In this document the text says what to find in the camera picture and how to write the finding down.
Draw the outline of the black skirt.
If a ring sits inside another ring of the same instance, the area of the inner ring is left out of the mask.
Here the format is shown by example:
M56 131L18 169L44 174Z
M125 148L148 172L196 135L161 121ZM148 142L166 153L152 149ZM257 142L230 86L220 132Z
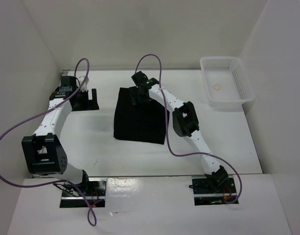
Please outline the black skirt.
M155 100L133 105L128 88L120 88L114 115L114 138L164 144L164 107Z

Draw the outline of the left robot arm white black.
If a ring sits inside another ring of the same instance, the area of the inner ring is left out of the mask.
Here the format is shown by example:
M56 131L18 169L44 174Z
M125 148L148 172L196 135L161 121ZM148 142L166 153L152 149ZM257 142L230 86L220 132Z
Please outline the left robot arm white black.
M88 82L84 76L62 76L61 85L49 97L49 112L37 130L22 139L26 165L31 174L70 181L73 190L81 196L91 189L88 175L68 163L60 135L71 112L99 110L97 91L89 91Z

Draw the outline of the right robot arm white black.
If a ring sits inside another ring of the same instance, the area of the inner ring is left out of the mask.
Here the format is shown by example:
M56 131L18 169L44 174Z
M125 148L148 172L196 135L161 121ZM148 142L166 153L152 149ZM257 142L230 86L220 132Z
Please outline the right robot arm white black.
M141 71L132 75L131 79L135 84L129 88L132 104L141 105L156 101L167 108L172 117L174 132L184 138L200 155L209 190L213 193L219 192L225 186L229 175L221 163L211 155L211 150L202 136L193 103L178 99L164 87L160 87L157 79L149 79Z

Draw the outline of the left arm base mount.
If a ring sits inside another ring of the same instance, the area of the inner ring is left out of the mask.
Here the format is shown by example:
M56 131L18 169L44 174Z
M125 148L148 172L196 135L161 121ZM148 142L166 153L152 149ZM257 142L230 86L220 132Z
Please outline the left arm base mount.
M87 204L81 194L76 190L75 187L68 183L53 184L58 188L61 194L60 208L87 208ZM87 187L78 186L82 193L85 195L88 203L94 208L105 207L106 197L106 178L90 178Z

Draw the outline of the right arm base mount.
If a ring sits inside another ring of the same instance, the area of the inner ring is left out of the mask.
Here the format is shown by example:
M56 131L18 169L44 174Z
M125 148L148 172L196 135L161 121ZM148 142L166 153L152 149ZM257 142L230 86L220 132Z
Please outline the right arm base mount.
M229 177L218 189L213 190L205 176L193 176L188 187L193 191L196 206L229 204L238 195L232 177Z

